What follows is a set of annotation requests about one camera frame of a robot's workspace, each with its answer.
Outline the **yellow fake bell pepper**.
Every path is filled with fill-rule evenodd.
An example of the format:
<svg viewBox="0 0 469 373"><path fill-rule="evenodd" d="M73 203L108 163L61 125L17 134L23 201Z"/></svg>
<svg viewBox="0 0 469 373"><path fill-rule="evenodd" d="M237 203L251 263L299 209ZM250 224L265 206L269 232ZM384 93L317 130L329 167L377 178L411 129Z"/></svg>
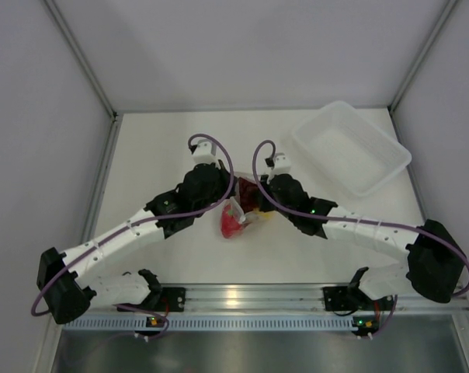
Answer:
<svg viewBox="0 0 469 373"><path fill-rule="evenodd" d="M259 209L255 209L253 211L250 211L248 215L254 221L258 221L258 220L266 221L266 220L271 219L274 216L274 212L273 211L260 211Z"/></svg>

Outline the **purple fake grapes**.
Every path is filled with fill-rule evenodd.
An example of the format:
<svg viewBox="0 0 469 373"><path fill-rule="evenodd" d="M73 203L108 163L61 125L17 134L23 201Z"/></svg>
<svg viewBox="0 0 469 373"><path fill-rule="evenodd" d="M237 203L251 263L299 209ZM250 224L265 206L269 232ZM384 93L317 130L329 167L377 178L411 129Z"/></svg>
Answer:
<svg viewBox="0 0 469 373"><path fill-rule="evenodd" d="M245 213L259 209L259 188L246 178L238 179L239 204Z"/></svg>

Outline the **clear zip top bag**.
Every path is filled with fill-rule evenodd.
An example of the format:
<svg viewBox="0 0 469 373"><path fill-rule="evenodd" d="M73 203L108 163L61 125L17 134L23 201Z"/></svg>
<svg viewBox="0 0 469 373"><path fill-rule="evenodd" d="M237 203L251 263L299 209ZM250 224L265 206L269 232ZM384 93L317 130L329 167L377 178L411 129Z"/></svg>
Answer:
<svg viewBox="0 0 469 373"><path fill-rule="evenodd" d="M235 239L271 220L274 211L260 210L259 188L248 173L235 173L234 195L222 207L220 231L224 239Z"/></svg>

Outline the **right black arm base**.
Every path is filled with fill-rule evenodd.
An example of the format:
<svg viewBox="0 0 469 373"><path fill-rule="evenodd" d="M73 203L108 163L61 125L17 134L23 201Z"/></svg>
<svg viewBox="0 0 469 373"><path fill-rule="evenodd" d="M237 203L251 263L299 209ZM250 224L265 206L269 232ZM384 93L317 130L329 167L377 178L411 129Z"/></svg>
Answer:
<svg viewBox="0 0 469 373"><path fill-rule="evenodd" d="M355 312L359 309L356 297L347 286L324 287L322 293L328 312Z"/></svg>

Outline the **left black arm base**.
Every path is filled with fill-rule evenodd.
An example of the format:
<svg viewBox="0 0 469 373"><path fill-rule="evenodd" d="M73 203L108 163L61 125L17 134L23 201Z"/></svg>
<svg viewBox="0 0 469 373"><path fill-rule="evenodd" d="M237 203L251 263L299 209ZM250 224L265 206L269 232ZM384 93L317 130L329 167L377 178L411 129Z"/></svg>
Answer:
<svg viewBox="0 0 469 373"><path fill-rule="evenodd" d="M141 303L125 303L125 306L153 312L183 312L185 303L185 288L166 286L161 291L151 291Z"/></svg>

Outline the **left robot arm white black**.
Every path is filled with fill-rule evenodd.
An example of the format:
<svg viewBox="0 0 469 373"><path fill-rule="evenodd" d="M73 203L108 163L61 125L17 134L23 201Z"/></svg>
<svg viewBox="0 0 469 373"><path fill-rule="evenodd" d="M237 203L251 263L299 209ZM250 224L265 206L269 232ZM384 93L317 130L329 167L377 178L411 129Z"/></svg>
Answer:
<svg viewBox="0 0 469 373"><path fill-rule="evenodd" d="M52 247L40 256L36 285L54 321L63 325L89 309L116 305L129 312L151 311L162 299L162 285L150 270L102 277L126 256L163 242L190 227L205 212L234 194L236 178L221 162L202 163L175 189L159 194L124 223L65 251Z"/></svg>

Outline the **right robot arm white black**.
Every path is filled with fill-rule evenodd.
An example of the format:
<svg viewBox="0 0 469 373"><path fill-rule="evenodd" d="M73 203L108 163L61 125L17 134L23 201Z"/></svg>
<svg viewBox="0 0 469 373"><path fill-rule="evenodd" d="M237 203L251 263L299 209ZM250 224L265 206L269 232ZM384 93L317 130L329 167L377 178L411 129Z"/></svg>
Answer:
<svg viewBox="0 0 469 373"><path fill-rule="evenodd" d="M288 173L261 176L259 199L264 211L277 211L305 235L348 242L394 260L385 267L356 271L348 297L359 309L388 295L412 291L442 304L456 294L465 255L438 221L411 226L364 218L334 201L309 196Z"/></svg>

